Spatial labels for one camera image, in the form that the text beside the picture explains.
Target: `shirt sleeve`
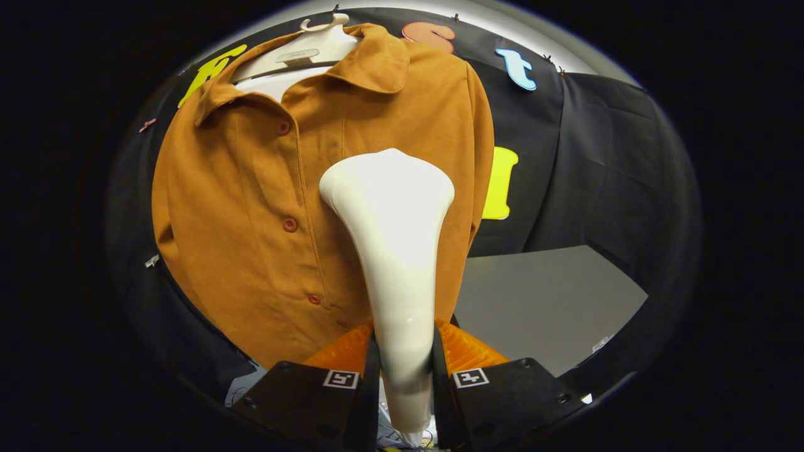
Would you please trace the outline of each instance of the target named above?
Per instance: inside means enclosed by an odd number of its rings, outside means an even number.
[[[486,97],[486,90],[483,89],[478,74],[469,63],[466,63],[466,84],[469,89],[474,133],[474,203],[468,252],[478,233],[483,208],[486,205],[486,194],[489,191],[491,165],[494,161],[494,125],[491,121],[491,107]]]

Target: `orange letter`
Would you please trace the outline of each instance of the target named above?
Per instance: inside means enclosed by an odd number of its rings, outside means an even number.
[[[452,28],[429,22],[411,22],[402,28],[402,36],[417,43],[427,44],[438,50],[452,53],[455,50],[447,39],[455,39]]]

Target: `white hanger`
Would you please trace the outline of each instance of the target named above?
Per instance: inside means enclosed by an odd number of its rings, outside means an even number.
[[[334,66],[357,47],[360,38],[343,32],[343,24],[349,22],[348,15],[333,13],[332,16],[332,22],[315,27],[308,27],[310,20],[305,19],[300,26],[301,35],[284,46],[243,63],[232,74],[231,82],[234,84],[272,72]]]

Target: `yellow letter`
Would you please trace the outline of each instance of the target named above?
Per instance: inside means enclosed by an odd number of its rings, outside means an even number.
[[[500,146],[494,147],[489,192],[486,195],[486,205],[483,207],[484,220],[505,220],[511,213],[511,209],[506,204],[508,186],[511,183],[511,170],[518,161],[519,157],[513,150]]]
[[[178,102],[178,106],[181,107],[184,101],[187,100],[190,95],[199,88],[205,81],[217,76],[220,74],[221,71],[229,64],[229,57],[230,56],[238,56],[239,54],[243,53],[246,50],[246,45],[243,44],[238,48],[234,48],[223,55],[217,56],[212,60],[207,61],[199,68],[199,73],[196,74],[195,80],[193,83],[190,84],[189,89],[187,90],[187,94],[182,97],[182,100]]]

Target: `gray floor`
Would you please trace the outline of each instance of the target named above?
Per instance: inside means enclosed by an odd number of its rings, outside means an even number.
[[[646,299],[583,245],[470,258],[455,317],[509,360],[533,358],[560,376],[605,345]]]

